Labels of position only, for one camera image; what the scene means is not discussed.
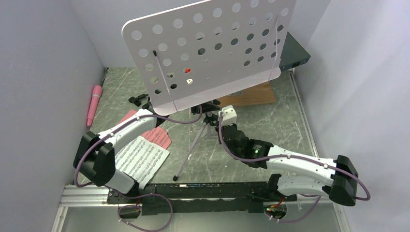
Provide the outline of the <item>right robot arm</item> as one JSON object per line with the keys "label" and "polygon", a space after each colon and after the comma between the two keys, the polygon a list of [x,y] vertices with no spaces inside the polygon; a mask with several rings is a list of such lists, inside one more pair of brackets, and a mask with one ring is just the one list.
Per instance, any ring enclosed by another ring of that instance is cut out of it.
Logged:
{"label": "right robot arm", "polygon": [[354,206],[360,199],[357,196],[358,172],[348,157],[316,158],[250,139],[238,130],[235,116],[224,119],[223,114],[223,111],[214,114],[211,124],[216,128],[220,144],[232,158],[252,168],[296,174],[295,177],[271,175],[266,188],[269,199],[277,201],[296,194],[318,195],[343,206]]}

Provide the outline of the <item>lilac perforated music stand desk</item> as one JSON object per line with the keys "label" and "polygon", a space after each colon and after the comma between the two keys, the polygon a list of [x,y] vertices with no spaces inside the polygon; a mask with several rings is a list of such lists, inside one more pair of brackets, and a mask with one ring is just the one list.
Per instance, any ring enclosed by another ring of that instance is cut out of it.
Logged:
{"label": "lilac perforated music stand desk", "polygon": [[295,4],[204,0],[126,22],[122,37],[154,111],[170,115],[278,78]]}

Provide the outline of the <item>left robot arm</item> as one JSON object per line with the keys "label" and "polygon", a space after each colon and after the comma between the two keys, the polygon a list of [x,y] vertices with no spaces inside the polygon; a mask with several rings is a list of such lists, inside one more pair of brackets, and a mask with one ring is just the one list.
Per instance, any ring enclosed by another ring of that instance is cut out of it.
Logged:
{"label": "left robot arm", "polygon": [[78,175],[82,174],[89,180],[89,185],[114,188],[125,202],[136,201],[140,184],[116,168],[116,154],[138,136],[159,127],[165,121],[177,123],[169,116],[158,115],[152,104],[146,103],[134,115],[113,128],[100,133],[86,132],[73,161],[74,184],[79,188],[86,186],[78,182]]}

